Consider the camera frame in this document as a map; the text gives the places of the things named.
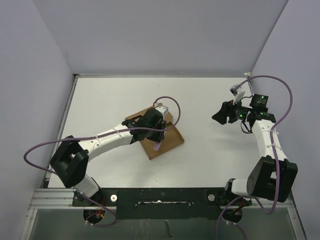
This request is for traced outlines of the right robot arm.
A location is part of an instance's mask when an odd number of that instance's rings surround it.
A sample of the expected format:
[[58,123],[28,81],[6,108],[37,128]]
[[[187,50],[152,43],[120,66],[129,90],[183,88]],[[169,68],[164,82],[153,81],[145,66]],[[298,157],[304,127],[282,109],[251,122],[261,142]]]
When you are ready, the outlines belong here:
[[267,108],[266,95],[253,95],[249,107],[241,101],[233,100],[222,103],[221,109],[212,119],[225,125],[240,121],[248,133],[253,133],[260,159],[247,179],[231,178],[222,192],[223,200],[232,205],[243,197],[258,197],[273,200],[278,195],[278,202],[287,200],[298,173],[298,166],[289,162],[277,133],[272,130],[276,118]]

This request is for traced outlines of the brown cardboard box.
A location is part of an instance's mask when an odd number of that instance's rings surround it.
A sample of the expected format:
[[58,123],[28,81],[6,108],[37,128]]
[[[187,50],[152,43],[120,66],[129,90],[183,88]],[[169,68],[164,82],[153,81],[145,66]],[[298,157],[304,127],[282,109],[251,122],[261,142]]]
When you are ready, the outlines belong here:
[[[144,110],[141,110],[137,113],[127,116],[124,122],[129,120],[134,120],[137,123],[139,122],[140,119],[142,120],[142,117],[146,114],[146,112],[152,108],[153,107],[148,107]],[[165,128],[171,128],[174,125],[173,116],[170,112],[167,113],[164,120],[166,121]],[[184,142],[185,142],[184,138],[182,137],[181,133],[175,126],[172,129],[164,132],[164,140],[161,142],[161,146],[158,151],[154,150],[154,146],[156,142],[148,140],[147,138],[140,141],[140,144],[143,150],[145,151],[147,157],[149,158],[149,160],[153,160],[159,157],[160,155],[182,145]]]

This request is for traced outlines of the pink purple marker pen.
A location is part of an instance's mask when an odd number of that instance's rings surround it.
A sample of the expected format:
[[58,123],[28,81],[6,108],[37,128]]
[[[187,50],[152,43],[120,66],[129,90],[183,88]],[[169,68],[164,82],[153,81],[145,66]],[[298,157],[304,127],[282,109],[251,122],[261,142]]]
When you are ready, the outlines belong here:
[[158,151],[160,149],[160,147],[161,147],[161,144],[162,144],[161,142],[156,142],[153,149],[155,151]]

